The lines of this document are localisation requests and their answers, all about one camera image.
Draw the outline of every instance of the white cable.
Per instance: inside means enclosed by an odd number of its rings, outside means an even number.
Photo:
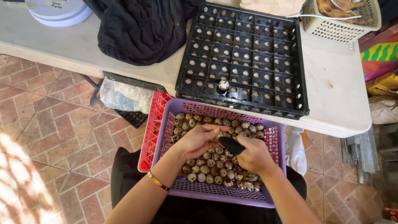
[[[341,10],[343,10],[343,11],[346,11],[345,9],[343,9],[342,7],[340,7],[339,5],[337,5],[333,0],[330,0],[332,3],[333,3],[333,5],[335,5],[337,8],[339,8],[339,9],[341,9]]]
[[[300,17],[300,16],[313,16],[313,17],[319,17],[323,19],[330,19],[330,20],[348,20],[348,19],[355,19],[355,18],[360,18],[362,16],[352,16],[352,17],[346,17],[346,18],[334,18],[334,17],[327,17],[327,16],[318,16],[318,15],[292,15],[292,16],[286,16],[287,18],[295,18],[295,17]]]

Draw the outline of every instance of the white table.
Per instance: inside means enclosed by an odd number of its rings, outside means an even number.
[[[236,0],[224,0],[238,6]],[[175,83],[185,47],[162,63],[138,67],[103,54],[97,44],[100,20],[91,14],[66,28],[42,25],[24,6],[0,5],[0,53],[36,61],[94,77],[109,71],[166,88],[175,95]],[[264,114],[245,114],[345,138],[371,126],[358,42],[324,40],[301,29],[310,115],[290,120]]]

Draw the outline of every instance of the gold bracelet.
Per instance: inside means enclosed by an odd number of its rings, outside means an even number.
[[[153,175],[150,173],[150,171],[148,172],[148,176],[149,178],[151,178],[153,180],[153,182],[155,182],[157,185],[159,185],[161,188],[165,189],[166,191],[169,191],[170,188],[164,186],[161,182],[159,182],[155,177],[153,177]]]

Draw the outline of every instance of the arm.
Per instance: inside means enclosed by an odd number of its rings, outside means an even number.
[[[322,224],[283,171],[274,163],[263,141],[241,135],[237,137],[237,141],[246,148],[237,156],[239,165],[257,173],[263,179],[282,223]]]
[[[166,187],[171,187],[178,171],[188,159],[196,159],[210,148],[219,131],[229,127],[199,125],[172,146],[152,168],[152,175]],[[167,191],[145,175],[116,205],[104,224],[150,223],[167,196]]]

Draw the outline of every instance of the sunlight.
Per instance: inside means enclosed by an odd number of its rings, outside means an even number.
[[[63,224],[57,189],[43,170],[52,169],[28,159],[28,154],[7,134],[0,134],[0,223]]]

